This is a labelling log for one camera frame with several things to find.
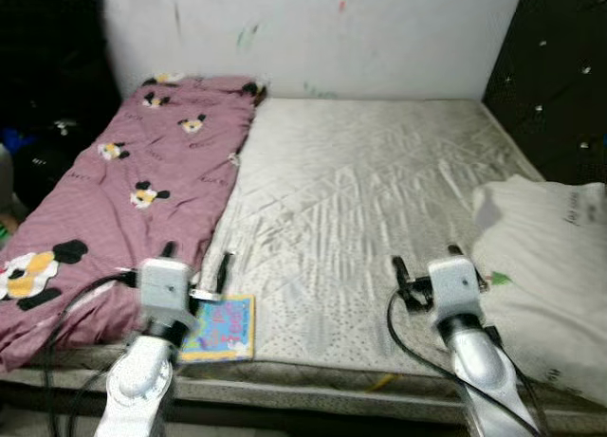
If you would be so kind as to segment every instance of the children's book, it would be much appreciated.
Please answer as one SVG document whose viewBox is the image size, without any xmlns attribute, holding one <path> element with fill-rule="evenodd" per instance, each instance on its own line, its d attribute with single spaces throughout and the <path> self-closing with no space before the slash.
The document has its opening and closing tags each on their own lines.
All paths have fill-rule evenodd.
<svg viewBox="0 0 607 437">
<path fill-rule="evenodd" d="M 253 358 L 255 297 L 238 295 L 203 302 L 196 315 L 198 328 L 181 346 L 182 363 L 240 361 Z"/>
</svg>

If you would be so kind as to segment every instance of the pink blanket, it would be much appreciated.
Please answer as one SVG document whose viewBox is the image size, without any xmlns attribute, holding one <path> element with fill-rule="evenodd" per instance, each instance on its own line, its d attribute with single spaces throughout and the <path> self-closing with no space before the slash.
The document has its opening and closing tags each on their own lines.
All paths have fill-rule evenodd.
<svg viewBox="0 0 607 437">
<path fill-rule="evenodd" d="M 0 252 L 0 372 L 27 363 L 58 314 L 94 280 L 177 242 L 198 265 L 230 197 L 254 115 L 247 78 L 157 76 Z M 138 291 L 114 284 L 69 315 L 60 346 L 116 340 L 138 324 Z"/>
</svg>

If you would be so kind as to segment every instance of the mattress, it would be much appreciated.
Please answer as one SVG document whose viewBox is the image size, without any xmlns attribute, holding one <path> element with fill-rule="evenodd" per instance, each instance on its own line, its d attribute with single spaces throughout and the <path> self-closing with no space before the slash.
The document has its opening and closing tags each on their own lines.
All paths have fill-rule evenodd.
<svg viewBox="0 0 607 437">
<path fill-rule="evenodd" d="M 267 100 L 202 267 L 211 286 L 224 251 L 235 254 L 227 293 L 256 297 L 255 357 L 181 369 L 179 396 L 460 420 L 453 386 L 390 340 L 391 256 L 418 276 L 451 243 L 470 252 L 473 189 L 515 173 L 542 180 L 476 101 Z M 404 339 L 447 367 L 427 316 L 400 310 Z M 94 370 L 118 352 L 65 352 L 60 364 Z M 32 372 L 21 375 L 29 382 Z M 61 375 L 76 378 L 65 372 L 56 383 Z M 586 406 L 549 389 L 543 398 Z M 578 412 L 559 413 L 566 428 Z M 601 413 L 579 419 L 607 429 Z"/>
</svg>

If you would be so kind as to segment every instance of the white wall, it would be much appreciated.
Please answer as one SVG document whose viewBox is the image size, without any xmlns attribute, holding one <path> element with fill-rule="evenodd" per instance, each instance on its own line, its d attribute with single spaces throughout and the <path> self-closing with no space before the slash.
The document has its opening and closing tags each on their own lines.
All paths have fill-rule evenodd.
<svg viewBox="0 0 607 437">
<path fill-rule="evenodd" d="M 248 74 L 282 97 L 476 98 L 518 0 L 106 0 L 120 89 Z"/>
</svg>

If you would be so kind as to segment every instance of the blue object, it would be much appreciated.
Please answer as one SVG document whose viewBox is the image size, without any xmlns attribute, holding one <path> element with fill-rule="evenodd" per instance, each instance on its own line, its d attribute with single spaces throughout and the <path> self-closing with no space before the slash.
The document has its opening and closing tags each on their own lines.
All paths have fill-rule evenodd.
<svg viewBox="0 0 607 437">
<path fill-rule="evenodd" d="M 24 146 L 31 145 L 38 140 L 37 136 L 26 136 L 20 134 L 19 131 L 12 127 L 5 127 L 0 131 L 0 141 L 4 144 L 5 148 L 9 150 L 11 155 L 14 155 Z"/>
</svg>

